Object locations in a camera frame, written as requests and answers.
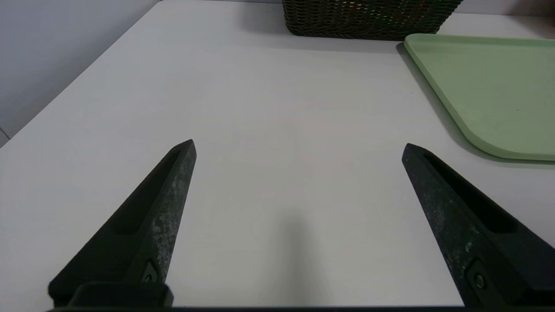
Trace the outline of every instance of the white wall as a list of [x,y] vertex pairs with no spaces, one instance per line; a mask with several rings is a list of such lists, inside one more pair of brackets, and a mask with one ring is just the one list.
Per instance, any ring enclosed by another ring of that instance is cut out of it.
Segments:
[[[219,0],[281,3],[281,0]],[[547,16],[554,15],[555,0],[463,0],[456,13]]]
[[14,136],[157,2],[0,0],[0,128]]

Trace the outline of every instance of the bolt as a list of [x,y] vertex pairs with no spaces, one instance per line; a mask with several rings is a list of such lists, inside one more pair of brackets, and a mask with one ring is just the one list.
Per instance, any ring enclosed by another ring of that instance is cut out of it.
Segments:
[[476,287],[480,289],[486,288],[486,280],[484,280],[484,277],[480,275],[480,273],[474,275],[474,283],[476,283]]

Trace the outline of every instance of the white table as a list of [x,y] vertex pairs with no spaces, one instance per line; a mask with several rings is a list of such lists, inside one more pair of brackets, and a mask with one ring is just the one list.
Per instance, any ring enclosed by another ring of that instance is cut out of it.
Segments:
[[[553,34],[470,14],[441,33]],[[469,145],[399,42],[295,37],[277,4],[165,0],[0,149],[2,310],[49,309],[48,282],[190,138],[175,305],[461,305],[407,142],[555,243],[555,166]]]

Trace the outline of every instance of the wicker basket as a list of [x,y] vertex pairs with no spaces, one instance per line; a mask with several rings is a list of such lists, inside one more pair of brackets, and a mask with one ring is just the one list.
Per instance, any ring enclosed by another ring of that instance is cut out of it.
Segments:
[[404,40],[436,33],[462,0],[283,0],[297,36]]

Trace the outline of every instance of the green tray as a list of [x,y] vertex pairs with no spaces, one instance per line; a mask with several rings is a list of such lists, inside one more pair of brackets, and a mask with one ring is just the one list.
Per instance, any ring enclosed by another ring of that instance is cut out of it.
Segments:
[[555,40],[412,34],[405,47],[477,148],[555,160]]

